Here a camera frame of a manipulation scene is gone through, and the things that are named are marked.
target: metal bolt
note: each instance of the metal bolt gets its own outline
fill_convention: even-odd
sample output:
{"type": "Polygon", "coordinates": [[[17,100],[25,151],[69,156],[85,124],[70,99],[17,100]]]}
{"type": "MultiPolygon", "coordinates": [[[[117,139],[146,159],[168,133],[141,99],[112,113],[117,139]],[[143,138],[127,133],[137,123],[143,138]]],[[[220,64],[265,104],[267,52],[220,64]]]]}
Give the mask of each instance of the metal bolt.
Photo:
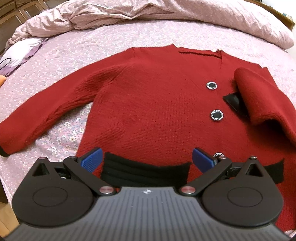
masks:
{"type": "Polygon", "coordinates": [[[114,192],[114,188],[110,186],[103,186],[100,188],[100,192],[103,194],[111,194],[114,192]]]}
{"type": "Polygon", "coordinates": [[[195,193],[196,189],[192,186],[185,186],[181,188],[181,192],[185,194],[195,193]]]}

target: red sweater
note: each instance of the red sweater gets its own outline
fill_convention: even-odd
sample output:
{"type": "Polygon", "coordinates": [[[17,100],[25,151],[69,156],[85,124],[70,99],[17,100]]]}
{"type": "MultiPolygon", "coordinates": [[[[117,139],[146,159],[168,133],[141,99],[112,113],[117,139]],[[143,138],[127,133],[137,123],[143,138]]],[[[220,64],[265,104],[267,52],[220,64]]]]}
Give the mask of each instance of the red sweater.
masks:
{"type": "MultiPolygon", "coordinates": [[[[96,146],[156,166],[191,161],[201,147],[232,161],[255,155],[263,165],[284,159],[278,184],[284,209],[277,225],[296,221],[296,111],[267,68],[223,51],[166,47],[131,48],[90,64],[34,95],[0,123],[0,146],[18,152],[49,130],[67,111],[94,102],[79,146],[81,156],[96,146]],[[206,87],[214,81],[215,90],[206,87]],[[223,100],[238,91],[250,120],[223,100]],[[213,121],[210,113],[224,117],[213,121]],[[284,133],[265,121],[278,121],[284,133]]],[[[101,166],[96,171],[99,176],[101,166]]],[[[190,166],[188,181],[200,172],[190,166]]]]}

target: purple fabric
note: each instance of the purple fabric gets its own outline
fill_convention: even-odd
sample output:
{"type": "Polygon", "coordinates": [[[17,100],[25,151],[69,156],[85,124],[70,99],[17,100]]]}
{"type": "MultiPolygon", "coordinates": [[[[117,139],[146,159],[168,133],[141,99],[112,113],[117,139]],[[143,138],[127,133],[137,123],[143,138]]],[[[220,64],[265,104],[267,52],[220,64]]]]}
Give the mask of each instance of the purple fabric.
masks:
{"type": "Polygon", "coordinates": [[[13,71],[15,71],[16,69],[18,69],[21,65],[23,65],[25,62],[27,62],[31,57],[34,56],[34,54],[43,46],[47,43],[48,39],[43,40],[40,44],[38,44],[37,46],[34,46],[30,52],[23,58],[22,62],[16,66],[9,66],[9,64],[5,67],[3,67],[0,70],[0,75],[4,75],[6,77],[10,76],[12,74],[13,71]]]}

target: white cloth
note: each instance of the white cloth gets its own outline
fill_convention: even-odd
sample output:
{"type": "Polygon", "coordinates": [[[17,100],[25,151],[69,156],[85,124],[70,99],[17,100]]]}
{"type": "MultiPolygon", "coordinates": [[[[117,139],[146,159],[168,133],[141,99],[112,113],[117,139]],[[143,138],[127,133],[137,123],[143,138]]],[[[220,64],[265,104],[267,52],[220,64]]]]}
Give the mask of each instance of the white cloth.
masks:
{"type": "Polygon", "coordinates": [[[7,63],[9,63],[7,66],[19,65],[22,62],[22,60],[25,58],[25,56],[31,51],[31,49],[34,46],[37,46],[38,44],[40,44],[44,39],[45,38],[32,37],[32,38],[24,39],[15,43],[2,56],[0,60],[0,68],[5,66],[7,63]]]}

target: wooden headboard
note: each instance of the wooden headboard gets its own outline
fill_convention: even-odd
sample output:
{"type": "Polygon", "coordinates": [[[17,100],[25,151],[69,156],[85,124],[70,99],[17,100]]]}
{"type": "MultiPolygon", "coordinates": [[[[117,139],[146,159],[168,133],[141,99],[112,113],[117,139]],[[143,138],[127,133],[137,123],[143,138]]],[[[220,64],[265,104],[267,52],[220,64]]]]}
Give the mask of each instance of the wooden headboard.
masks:
{"type": "Polygon", "coordinates": [[[287,18],[286,16],[284,16],[283,14],[278,12],[277,10],[273,9],[272,7],[266,5],[258,0],[245,0],[245,1],[254,3],[254,4],[264,8],[266,11],[269,11],[274,16],[276,16],[277,19],[280,20],[284,25],[286,25],[288,29],[290,29],[291,31],[293,30],[295,23],[291,19],[287,18]]]}
{"type": "Polygon", "coordinates": [[[0,0],[0,56],[6,41],[15,29],[43,10],[54,8],[67,0],[0,0]]]}

